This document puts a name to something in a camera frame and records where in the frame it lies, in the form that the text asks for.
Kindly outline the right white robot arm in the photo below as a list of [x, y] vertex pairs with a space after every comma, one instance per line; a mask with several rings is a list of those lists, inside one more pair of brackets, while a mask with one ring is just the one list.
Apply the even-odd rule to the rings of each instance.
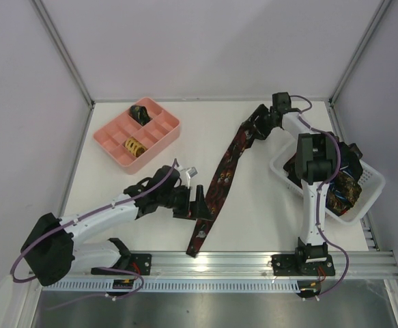
[[272, 257], [276, 276], [335, 275], [324, 226], [330, 182], [338, 174], [341, 153], [333, 135], [314, 128], [302, 110], [292, 106], [287, 92], [272, 95], [272, 106], [260, 105], [246, 121], [253, 138], [264, 140], [274, 128], [281, 128], [296, 140], [294, 171], [303, 195], [303, 220], [297, 246], [292, 254]]

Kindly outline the dark red patterned tie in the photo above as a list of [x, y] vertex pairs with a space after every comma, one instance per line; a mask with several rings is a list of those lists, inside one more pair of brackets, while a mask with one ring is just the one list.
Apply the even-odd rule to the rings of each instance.
[[225, 151], [205, 195], [205, 203], [210, 211], [211, 220], [197, 220], [186, 255], [195, 258], [199, 253], [229, 195], [238, 161], [243, 152], [252, 146], [256, 131], [253, 123], [245, 121]]

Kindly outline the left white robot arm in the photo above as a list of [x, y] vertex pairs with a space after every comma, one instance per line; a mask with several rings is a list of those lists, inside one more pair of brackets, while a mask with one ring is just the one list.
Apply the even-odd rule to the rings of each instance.
[[42, 215], [21, 247], [20, 254], [34, 279], [51, 286], [71, 272], [90, 270], [103, 275], [120, 274], [131, 262], [129, 248], [117, 237], [102, 243], [89, 239], [123, 223], [132, 223], [159, 208], [171, 210], [176, 219], [211, 222], [212, 213], [205, 202], [202, 185], [184, 184], [180, 170], [164, 165], [152, 177], [129, 186], [100, 208], [86, 213], [56, 217]]

